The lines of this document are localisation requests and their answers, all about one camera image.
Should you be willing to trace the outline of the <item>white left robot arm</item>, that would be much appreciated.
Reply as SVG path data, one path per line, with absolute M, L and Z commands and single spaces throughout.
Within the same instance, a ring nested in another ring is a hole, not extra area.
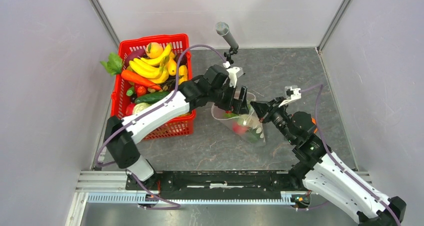
M 122 119 L 110 117 L 106 125 L 104 146 L 119 168 L 131 172 L 145 190 L 153 189 L 157 184 L 155 170 L 140 154 L 137 143 L 173 118 L 190 113 L 209 102 L 224 111 L 247 114 L 247 88 L 242 86 L 235 98 L 237 80 L 243 74 L 241 67 L 213 65 L 205 74 L 178 85 L 147 109 Z

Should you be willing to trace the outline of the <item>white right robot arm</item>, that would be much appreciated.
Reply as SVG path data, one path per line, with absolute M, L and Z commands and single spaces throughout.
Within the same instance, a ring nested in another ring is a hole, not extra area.
M 283 97 L 250 104 L 262 123 L 273 123 L 294 146 L 299 162 L 289 171 L 289 185 L 295 190 L 313 191 L 337 206 L 359 226 L 399 226 L 404 220 L 406 202 L 389 197 L 350 169 L 315 134 L 311 114 L 286 112 Z

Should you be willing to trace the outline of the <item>dark green avocado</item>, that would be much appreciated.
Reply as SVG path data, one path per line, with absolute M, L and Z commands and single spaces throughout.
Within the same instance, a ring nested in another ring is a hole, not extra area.
M 245 133 L 244 136 L 245 136 L 245 140 L 251 144 L 256 144 L 263 141 L 263 138 L 261 138 L 261 135 L 256 132 L 248 131 Z

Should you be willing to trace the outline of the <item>clear dotted zip bag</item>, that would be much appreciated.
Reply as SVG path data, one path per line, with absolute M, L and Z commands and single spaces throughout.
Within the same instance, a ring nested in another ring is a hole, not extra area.
M 256 96 L 248 92 L 246 94 L 246 99 L 249 110 L 247 114 L 226 112 L 213 104 L 211 107 L 211 115 L 215 120 L 221 122 L 246 142 L 258 147 L 265 146 L 266 138 L 264 127 L 250 105 L 251 101 L 256 101 Z

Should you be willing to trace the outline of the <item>red toy apple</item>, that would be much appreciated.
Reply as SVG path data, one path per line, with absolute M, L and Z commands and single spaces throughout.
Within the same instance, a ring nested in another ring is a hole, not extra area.
M 234 131 L 234 133 L 240 136 L 244 135 L 248 129 L 249 129 L 249 126 L 239 125 L 237 122 L 234 122 L 232 124 L 232 130 Z

